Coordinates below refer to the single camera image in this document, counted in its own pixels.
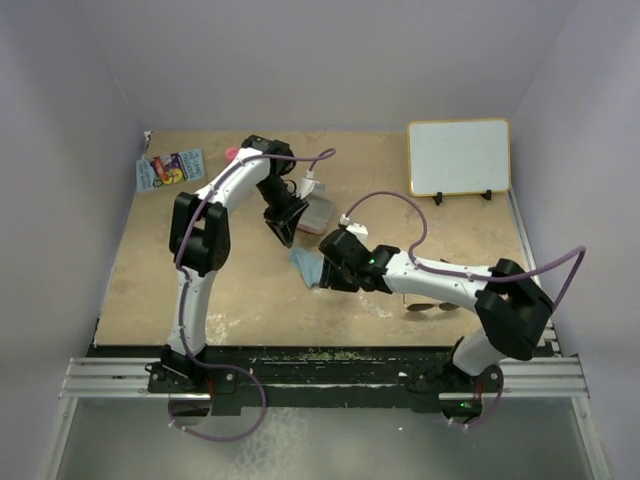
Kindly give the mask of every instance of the small whiteboard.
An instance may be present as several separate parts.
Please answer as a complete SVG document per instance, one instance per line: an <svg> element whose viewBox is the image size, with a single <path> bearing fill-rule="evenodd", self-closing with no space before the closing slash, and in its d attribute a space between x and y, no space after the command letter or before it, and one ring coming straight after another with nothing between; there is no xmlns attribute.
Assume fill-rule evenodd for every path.
<svg viewBox="0 0 640 480"><path fill-rule="evenodd" d="M507 119L412 122L408 137L412 195L509 190L511 165Z"/></svg>

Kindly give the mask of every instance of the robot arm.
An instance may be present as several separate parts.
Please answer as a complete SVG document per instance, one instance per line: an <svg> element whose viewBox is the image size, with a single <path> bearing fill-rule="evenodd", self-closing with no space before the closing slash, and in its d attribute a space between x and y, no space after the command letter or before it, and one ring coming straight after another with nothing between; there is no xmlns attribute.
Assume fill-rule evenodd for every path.
<svg viewBox="0 0 640 480"><path fill-rule="evenodd" d="M175 200L169 240L174 256L196 209L203 201L207 203L201 213L204 226L193 229L178 269L174 325L161 358L163 366L183 376L190 377L193 371L180 338L178 318L182 311L186 340L190 350L195 355L199 354L206 346L205 323L211 287L231 248L230 213L257 187L267 203L264 212L267 226L283 245L290 247L298 221L308 206L304 199L288 191L281 178L293 169L295 162L249 159L264 154L293 156L286 143L252 135L242 143L233 162L211 183L193 195L181 193Z"/></svg>
<svg viewBox="0 0 640 480"><path fill-rule="evenodd" d="M505 357L530 360L553 311L551 299L533 282L491 283L425 272L399 248L378 245L369 251L361 242L362 226L334 230L320 244L324 265L321 288L357 292L412 293L459 305L480 318L482 328L458 341L452 364L475 377ZM501 259L493 267L444 264L419 258L441 270L484 276L522 273L518 264Z"/></svg>

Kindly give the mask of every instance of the white wall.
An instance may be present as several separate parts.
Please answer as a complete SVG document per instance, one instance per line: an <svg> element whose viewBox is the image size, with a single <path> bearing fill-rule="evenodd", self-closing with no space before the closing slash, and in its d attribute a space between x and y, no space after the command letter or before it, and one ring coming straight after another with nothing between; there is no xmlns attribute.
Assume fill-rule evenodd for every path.
<svg viewBox="0 0 640 480"><path fill-rule="evenodd" d="M588 247L555 324L621 480L640 472L639 132L640 2L581 0L513 119L514 183L538 263Z"/></svg>
<svg viewBox="0 0 640 480"><path fill-rule="evenodd" d="M510 116L575 0L79 0L148 129Z"/></svg>
<svg viewBox="0 0 640 480"><path fill-rule="evenodd" d="M0 0L0 476L33 478L88 346L142 130L70 0Z"/></svg>

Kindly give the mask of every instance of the tan tabletop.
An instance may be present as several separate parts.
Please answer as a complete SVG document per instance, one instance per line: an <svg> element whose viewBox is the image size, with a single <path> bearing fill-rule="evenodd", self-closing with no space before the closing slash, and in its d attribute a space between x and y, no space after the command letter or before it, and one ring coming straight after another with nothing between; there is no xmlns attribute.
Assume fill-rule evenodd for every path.
<svg viewBox="0 0 640 480"><path fill-rule="evenodd" d="M98 345L166 342L177 294L168 248L175 196L194 192L218 175L227 165L224 150L252 133L288 142L300 156L337 149L335 157L315 168L316 178L327 184L326 198L335 205L331 227L366 193L408 192L405 133L156 132L148 156L200 148L207 180L135 196L96 333ZM289 178L301 178L305 169L298 166ZM431 198L417 201L429 222L419 256L468 265L491 265L506 257L523 265L506 194L494 194L490 202L479 195L445 197L438 207ZM400 295L308 289L290 264L289 251L265 225L264 209L256 191L231 215L231 255L213 286L208 343L447 346L480 326L477 316L463 309L406 312ZM367 200L352 219L368 227L369 249L379 243L407 249L421 233L416 212L392 197ZM317 252L321 239L298 232L295 244Z"/></svg>

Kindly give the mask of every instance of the metal extrusion rail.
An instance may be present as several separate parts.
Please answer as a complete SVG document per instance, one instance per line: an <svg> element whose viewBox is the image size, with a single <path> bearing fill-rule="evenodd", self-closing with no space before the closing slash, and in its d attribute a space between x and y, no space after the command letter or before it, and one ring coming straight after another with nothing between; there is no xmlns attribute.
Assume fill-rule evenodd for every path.
<svg viewBox="0 0 640 480"><path fill-rule="evenodd" d="M149 358L76 358L67 370L63 398L168 398L147 391ZM504 360L505 397L586 397L587 385L577 358L534 358L529 362ZM442 399L468 394L447 393ZM206 398L200 394L172 394L171 398Z"/></svg>

